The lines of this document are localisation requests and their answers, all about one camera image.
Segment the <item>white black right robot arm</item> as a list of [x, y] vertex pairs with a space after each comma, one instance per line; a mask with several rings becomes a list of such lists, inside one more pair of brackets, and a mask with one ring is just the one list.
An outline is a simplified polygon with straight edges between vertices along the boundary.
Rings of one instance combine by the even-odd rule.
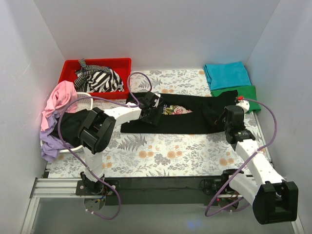
[[253, 214], [260, 224], [291, 222], [297, 219], [298, 187], [293, 181], [287, 181], [267, 161], [261, 152], [255, 137], [244, 125], [247, 101], [225, 107], [216, 124], [224, 125], [226, 140], [234, 151], [244, 160], [254, 178], [249, 180], [241, 169], [224, 171], [220, 189], [231, 194], [238, 192], [251, 204]]

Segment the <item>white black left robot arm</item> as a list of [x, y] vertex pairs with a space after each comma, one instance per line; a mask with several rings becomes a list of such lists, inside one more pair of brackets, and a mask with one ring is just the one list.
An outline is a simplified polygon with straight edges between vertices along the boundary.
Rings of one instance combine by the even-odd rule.
[[89, 180], [87, 189], [93, 195], [103, 191], [104, 176], [102, 152], [108, 146], [114, 128], [133, 120], [158, 125], [162, 113], [163, 97], [148, 91], [143, 97], [112, 109], [93, 108], [82, 123], [78, 138], [85, 153], [85, 177]]

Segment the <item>black floral print t shirt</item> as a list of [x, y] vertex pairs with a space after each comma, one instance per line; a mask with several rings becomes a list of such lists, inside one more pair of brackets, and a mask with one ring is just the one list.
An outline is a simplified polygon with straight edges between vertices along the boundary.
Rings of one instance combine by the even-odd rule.
[[162, 114], [157, 126], [142, 120], [134, 120], [121, 125], [122, 133], [134, 134], [213, 134], [223, 132], [215, 121], [228, 105], [235, 105], [237, 90], [226, 91], [216, 97], [162, 94], [164, 105], [177, 105], [190, 110], [186, 114]]

